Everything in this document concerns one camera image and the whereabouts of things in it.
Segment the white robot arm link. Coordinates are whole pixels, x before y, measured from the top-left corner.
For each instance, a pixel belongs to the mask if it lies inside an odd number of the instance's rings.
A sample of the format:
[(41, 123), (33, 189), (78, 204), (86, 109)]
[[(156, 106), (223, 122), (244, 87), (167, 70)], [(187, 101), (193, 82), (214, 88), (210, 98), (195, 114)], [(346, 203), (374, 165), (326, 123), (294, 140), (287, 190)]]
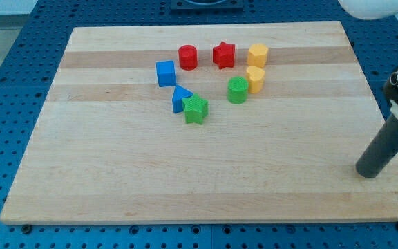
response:
[(398, 0), (338, 0), (357, 19), (374, 20), (398, 14)]

